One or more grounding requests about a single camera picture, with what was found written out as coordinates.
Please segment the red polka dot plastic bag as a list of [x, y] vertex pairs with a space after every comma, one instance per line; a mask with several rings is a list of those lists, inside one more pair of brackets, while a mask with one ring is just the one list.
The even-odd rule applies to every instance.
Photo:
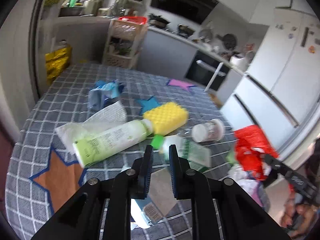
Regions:
[[234, 147], [235, 157], [244, 171], [251, 172], [256, 180], [266, 179], [263, 169], [263, 154], [278, 158], [279, 154], [269, 143], [263, 130], [257, 125], [250, 125], [234, 132], [237, 142]]

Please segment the light green lotion tube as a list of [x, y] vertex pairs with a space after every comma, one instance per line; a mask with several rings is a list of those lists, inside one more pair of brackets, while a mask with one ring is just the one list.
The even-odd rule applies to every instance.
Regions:
[[149, 120], [132, 120], [93, 137], [79, 139], [73, 143], [73, 149], [80, 166], [86, 168], [142, 142], [152, 133]]

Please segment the black wok on stove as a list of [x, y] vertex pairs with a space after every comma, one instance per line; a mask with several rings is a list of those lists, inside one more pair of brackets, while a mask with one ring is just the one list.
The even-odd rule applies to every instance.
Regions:
[[149, 24], [154, 27], [157, 27], [157, 28], [165, 29], [167, 27], [167, 25], [170, 24], [170, 22], [168, 20], [164, 19], [162, 16], [157, 16], [157, 15], [150, 13], [149, 14]]

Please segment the blue crumpled plastic bag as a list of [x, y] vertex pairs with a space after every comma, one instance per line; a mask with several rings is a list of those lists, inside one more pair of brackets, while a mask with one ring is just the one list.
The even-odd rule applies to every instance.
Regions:
[[88, 93], [88, 108], [97, 112], [120, 101], [124, 87], [124, 84], [118, 80], [109, 83], [102, 80], [97, 81]]

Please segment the black built-in oven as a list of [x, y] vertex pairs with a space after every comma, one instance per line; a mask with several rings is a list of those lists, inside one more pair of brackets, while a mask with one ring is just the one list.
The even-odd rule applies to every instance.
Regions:
[[[209, 55], [204, 54], [201, 51], [197, 51], [185, 75], [185, 78], [206, 87], [210, 82], [212, 76], [214, 75], [216, 69], [218, 68], [219, 64], [220, 62], [213, 57], [210, 57]], [[210, 89], [218, 91], [223, 81], [226, 79], [229, 71], [230, 68], [227, 65], [223, 64], [214, 81], [210, 85]]]

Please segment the white stick vacuum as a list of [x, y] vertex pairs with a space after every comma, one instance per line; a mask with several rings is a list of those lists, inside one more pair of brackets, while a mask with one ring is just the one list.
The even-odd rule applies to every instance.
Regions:
[[203, 62], [202, 60], [197, 60], [196, 63], [197, 63], [200, 67], [202, 67], [202, 68], [204, 68], [204, 69], [206, 69], [206, 70], [210, 70], [211, 72], [213, 72], [213, 75], [212, 75], [210, 81], [208, 82], [208, 84], [206, 85], [206, 87], [205, 87], [205, 89], [204, 89], [205, 92], [207, 92], [207, 91], [210, 89], [212, 83], [214, 82], [215, 78], [216, 78], [218, 75], [221, 75], [221, 76], [225, 76], [225, 75], [226, 75], [225, 73], [220, 72], [220, 69], [221, 69], [222, 66], [223, 66], [223, 62], [220, 62], [216, 68], [214, 68], [214, 67], [212, 67], [211, 65]]

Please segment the small white cardboard box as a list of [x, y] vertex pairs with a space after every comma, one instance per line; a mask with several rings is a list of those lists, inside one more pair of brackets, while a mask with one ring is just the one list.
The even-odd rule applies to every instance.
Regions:
[[171, 175], [167, 168], [151, 174], [148, 195], [145, 199], [131, 200], [131, 228], [148, 229], [156, 225], [176, 205], [171, 184]]

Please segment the white tissue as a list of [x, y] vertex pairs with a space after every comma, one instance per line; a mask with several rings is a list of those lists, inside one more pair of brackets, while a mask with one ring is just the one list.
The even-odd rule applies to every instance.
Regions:
[[270, 202], [263, 184], [253, 179], [248, 172], [243, 170], [241, 165], [233, 165], [228, 171], [228, 176], [236, 181], [261, 207], [268, 209]]

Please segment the white refrigerator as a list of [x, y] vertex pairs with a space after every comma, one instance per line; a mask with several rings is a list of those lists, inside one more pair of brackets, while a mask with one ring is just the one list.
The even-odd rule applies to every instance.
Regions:
[[319, 99], [319, 19], [274, 10], [253, 61], [221, 108], [234, 130], [256, 123], [278, 152], [294, 141]]

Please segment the red plastic basket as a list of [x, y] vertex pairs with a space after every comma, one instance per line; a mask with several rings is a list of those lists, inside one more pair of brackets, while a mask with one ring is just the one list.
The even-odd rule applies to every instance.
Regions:
[[123, 16], [118, 18], [119, 21], [130, 22], [138, 25], [146, 25], [148, 19], [143, 16]]

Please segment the gold foil bag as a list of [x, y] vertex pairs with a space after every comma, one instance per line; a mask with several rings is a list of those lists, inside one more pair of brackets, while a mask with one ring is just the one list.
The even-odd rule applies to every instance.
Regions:
[[46, 80], [48, 85], [51, 85], [54, 80], [70, 65], [71, 57], [72, 47], [70, 45], [45, 54]]

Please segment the dark cooking pot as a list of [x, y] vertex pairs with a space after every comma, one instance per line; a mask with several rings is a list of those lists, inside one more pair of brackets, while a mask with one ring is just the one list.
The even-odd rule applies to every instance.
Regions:
[[191, 27], [183, 24], [179, 24], [177, 26], [178, 35], [184, 36], [184, 37], [190, 37], [195, 33], [195, 30]]

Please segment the yellow foam sponge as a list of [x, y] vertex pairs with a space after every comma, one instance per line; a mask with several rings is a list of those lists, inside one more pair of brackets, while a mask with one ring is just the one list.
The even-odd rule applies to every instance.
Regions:
[[153, 134], [165, 136], [185, 125], [189, 112], [175, 102], [167, 102], [145, 112], [143, 118], [151, 122]]

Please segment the cream plastic storage trolley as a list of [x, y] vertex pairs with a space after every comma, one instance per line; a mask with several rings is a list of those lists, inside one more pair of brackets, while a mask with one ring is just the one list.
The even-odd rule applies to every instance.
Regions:
[[108, 29], [102, 64], [135, 69], [148, 26], [112, 20]]

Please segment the green cap white bottle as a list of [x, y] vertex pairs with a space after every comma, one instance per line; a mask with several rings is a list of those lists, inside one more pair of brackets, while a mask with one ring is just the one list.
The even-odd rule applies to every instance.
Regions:
[[204, 172], [211, 168], [211, 151], [209, 148], [197, 144], [191, 140], [178, 135], [162, 136], [155, 135], [151, 141], [151, 146], [159, 150], [164, 155], [164, 159], [169, 161], [169, 146], [175, 145], [178, 156], [189, 161], [191, 168]]

